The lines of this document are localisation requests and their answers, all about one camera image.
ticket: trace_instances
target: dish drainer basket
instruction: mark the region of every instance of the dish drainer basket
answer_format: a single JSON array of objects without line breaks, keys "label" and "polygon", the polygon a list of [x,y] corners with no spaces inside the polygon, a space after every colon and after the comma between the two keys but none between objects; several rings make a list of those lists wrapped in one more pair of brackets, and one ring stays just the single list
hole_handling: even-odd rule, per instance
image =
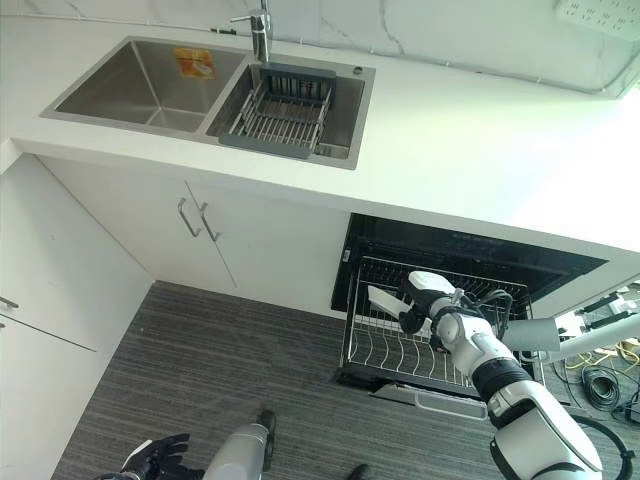
[{"label": "dish drainer basket", "polygon": [[318,145],[336,74],[329,70],[270,64],[252,89],[221,142],[295,158],[308,158]]},{"label": "dish drainer basket", "polygon": [[[415,335],[403,333],[395,319],[369,302],[369,285],[402,299],[400,282],[414,270],[443,275],[472,299],[503,289],[514,299],[510,319],[531,318],[530,297],[525,285],[363,256],[351,285],[341,374],[361,381],[360,386],[372,390],[385,383],[400,382],[477,399],[479,396],[471,380],[453,366],[448,353],[433,346],[428,329]],[[481,307],[481,311],[487,319],[495,320],[505,314],[505,304],[498,301]]]}]

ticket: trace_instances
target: faucet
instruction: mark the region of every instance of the faucet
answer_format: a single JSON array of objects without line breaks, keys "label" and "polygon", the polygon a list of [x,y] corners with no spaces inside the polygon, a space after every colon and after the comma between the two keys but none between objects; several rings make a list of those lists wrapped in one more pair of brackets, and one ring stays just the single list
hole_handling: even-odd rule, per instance
[{"label": "faucet", "polygon": [[231,21],[242,22],[249,20],[251,22],[253,55],[256,57],[256,60],[267,63],[269,61],[269,50],[271,50],[271,40],[273,38],[269,0],[260,0],[260,7],[261,8],[249,12],[249,15],[233,17]]}]

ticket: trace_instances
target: gray carpet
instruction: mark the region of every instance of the gray carpet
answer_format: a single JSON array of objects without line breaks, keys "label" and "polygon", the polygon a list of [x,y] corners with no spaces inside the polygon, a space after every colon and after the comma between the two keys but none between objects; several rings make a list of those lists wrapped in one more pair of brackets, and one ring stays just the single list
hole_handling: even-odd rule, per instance
[{"label": "gray carpet", "polygon": [[[192,436],[185,463],[206,468],[263,407],[279,421],[267,480],[342,479],[362,462],[379,479],[501,478],[488,422],[424,414],[332,383],[342,332],[332,318],[156,283],[53,478],[91,479],[119,468],[144,439],[179,432]],[[615,451],[594,440],[616,471]]]}]

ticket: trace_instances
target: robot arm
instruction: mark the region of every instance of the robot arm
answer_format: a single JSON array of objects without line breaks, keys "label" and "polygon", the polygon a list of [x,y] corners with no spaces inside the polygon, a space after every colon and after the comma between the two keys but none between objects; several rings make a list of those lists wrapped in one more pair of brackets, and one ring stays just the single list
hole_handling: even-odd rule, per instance
[{"label": "robot arm", "polygon": [[403,290],[411,306],[375,287],[369,299],[406,333],[430,330],[471,378],[498,429],[491,455],[507,480],[592,480],[602,464],[589,438],[545,387],[531,379],[479,312],[462,307],[444,277],[412,272]]}]

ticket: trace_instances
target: cabinet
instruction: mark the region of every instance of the cabinet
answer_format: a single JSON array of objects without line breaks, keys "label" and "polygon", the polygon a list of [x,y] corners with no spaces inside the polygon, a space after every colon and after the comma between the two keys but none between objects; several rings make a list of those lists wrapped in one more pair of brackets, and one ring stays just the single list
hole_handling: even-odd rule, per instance
[{"label": "cabinet", "polygon": [[[336,315],[330,299],[347,212],[198,180],[43,161],[154,278]],[[189,222],[201,229],[197,238],[177,213],[183,197]]]},{"label": "cabinet", "polygon": [[42,163],[0,176],[0,314],[93,350],[117,345],[149,276]]},{"label": "cabinet", "polygon": [[0,478],[52,475],[150,285],[36,157],[0,176]]},{"label": "cabinet", "polygon": [[236,279],[236,295],[325,315],[347,212],[189,181]]},{"label": "cabinet", "polygon": [[232,293],[184,180],[54,158],[43,162],[154,279]]},{"label": "cabinet", "polygon": [[0,478],[47,479],[106,363],[99,353],[0,319]]}]

